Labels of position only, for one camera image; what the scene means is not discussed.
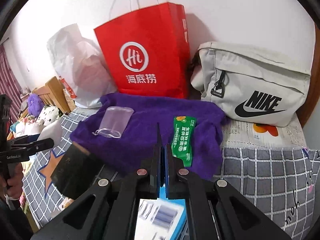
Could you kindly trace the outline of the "person's left hand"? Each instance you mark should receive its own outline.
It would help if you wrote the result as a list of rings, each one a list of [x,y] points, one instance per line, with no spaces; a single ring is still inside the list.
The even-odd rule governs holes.
[[[11,176],[10,179],[5,180],[2,176],[1,176],[1,200],[5,201],[5,196],[3,193],[3,189],[7,187],[7,182],[9,183],[10,188],[7,191],[7,195],[9,197],[12,197],[14,199],[19,199],[20,196],[22,195],[22,187],[23,187],[23,183],[22,183],[22,179],[23,179],[23,167],[21,163],[18,163],[15,166],[14,169],[14,175]]]

